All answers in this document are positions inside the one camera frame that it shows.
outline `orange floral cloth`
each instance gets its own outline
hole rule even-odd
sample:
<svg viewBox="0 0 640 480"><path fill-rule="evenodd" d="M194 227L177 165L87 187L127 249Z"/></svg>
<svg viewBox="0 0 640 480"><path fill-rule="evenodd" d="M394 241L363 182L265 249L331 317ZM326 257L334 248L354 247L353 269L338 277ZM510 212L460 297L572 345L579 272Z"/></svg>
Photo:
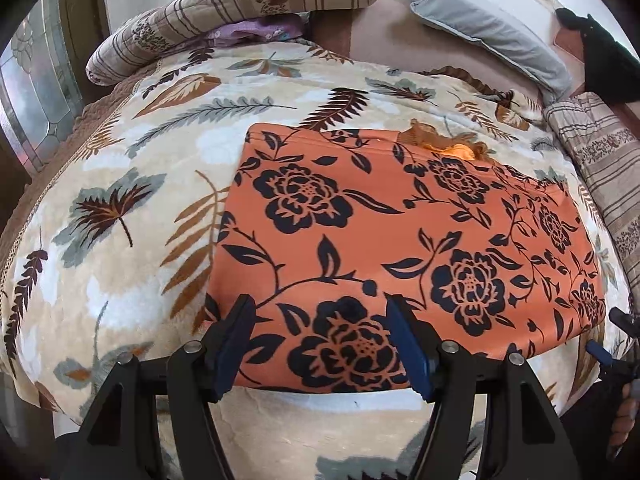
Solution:
<svg viewBox="0 0 640 480"><path fill-rule="evenodd" d="M591 243L560 184L397 136L249 129L207 294L214 319L239 294L258 307L236 384L407 387L387 294L494 358L532 357L602 320Z"/></svg>

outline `striped pillow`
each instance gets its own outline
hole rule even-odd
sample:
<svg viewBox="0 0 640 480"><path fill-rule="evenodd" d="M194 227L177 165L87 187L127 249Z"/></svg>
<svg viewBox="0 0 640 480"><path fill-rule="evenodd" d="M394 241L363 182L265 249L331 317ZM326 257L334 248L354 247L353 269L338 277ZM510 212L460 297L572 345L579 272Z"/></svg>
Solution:
<svg viewBox="0 0 640 480"><path fill-rule="evenodd" d="M260 16L319 9L358 9L376 0L175 0L122 25L89 59L86 74L97 85L116 84L171 47L217 28Z"/></svg>
<svg viewBox="0 0 640 480"><path fill-rule="evenodd" d="M640 140L593 92L545 109L598 205L640 314Z"/></svg>

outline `metal screw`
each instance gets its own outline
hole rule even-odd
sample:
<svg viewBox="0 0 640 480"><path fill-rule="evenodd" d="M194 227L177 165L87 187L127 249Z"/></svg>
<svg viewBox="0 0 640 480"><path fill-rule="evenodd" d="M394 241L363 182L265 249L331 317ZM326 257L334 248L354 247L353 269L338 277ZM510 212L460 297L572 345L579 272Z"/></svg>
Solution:
<svg viewBox="0 0 640 480"><path fill-rule="evenodd" d="M522 357L521 354L514 352L513 354L509 354L509 361L511 361L511 364L513 365L522 366L524 364L524 357Z"/></svg>
<svg viewBox="0 0 640 480"><path fill-rule="evenodd" d="M126 365L131 362L133 359L133 354L131 352L123 352L118 356L118 364Z"/></svg>
<svg viewBox="0 0 640 480"><path fill-rule="evenodd" d="M455 354L458 350L460 350L460 346L455 341L443 341L442 349L447 354Z"/></svg>
<svg viewBox="0 0 640 480"><path fill-rule="evenodd" d="M187 354L197 354L200 350L202 350L202 343L200 341L189 341L184 344L184 351Z"/></svg>

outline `blue gripper pad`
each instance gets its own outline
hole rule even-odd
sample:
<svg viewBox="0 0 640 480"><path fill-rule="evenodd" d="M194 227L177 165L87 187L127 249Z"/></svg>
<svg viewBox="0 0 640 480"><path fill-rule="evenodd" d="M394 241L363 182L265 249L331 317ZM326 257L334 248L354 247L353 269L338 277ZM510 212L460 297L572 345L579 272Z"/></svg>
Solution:
<svg viewBox="0 0 640 480"><path fill-rule="evenodd" d="M418 345L409 323L399 307L391 300L386 304L386 324L390 332L390 341L398 350L411 387L426 402L431 402L433 400L433 385L431 384L430 372L433 370L430 370L429 361Z"/></svg>
<svg viewBox="0 0 640 480"><path fill-rule="evenodd" d="M254 326L255 304L251 301L241 307L238 318L228 328L225 341L218 352L214 380L214 391L218 397L222 397L233 386Z"/></svg>
<svg viewBox="0 0 640 480"><path fill-rule="evenodd" d="M607 367L613 364L613 356L595 340L589 339L584 349L602 366Z"/></svg>

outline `quilt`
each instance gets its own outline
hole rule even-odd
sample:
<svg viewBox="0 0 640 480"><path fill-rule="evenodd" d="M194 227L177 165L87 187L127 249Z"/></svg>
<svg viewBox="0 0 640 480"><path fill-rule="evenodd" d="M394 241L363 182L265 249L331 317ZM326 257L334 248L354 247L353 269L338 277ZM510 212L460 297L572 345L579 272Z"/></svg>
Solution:
<svg viewBox="0 0 640 480"><path fill-rule="evenodd" d="M196 48L161 59L139 82L53 179L15 241L0 276L0 360L18 394L80 423L121 352L155 358L202 336L226 197L252 124L404 131L412 120L444 136L474 134L497 162L562 183L593 245L607 311L628 310L610 235L552 134L446 75L355 62L314 44ZM560 316L546 336L568 330ZM605 321L529 361L558 412L596 378L589 338L617 356L628 346ZM430 411L410 389L237 387L212 406L236 478L279 480L405 478ZM161 418L168 474L179 478ZM483 418L479 399L466 469L479 459Z"/></svg>

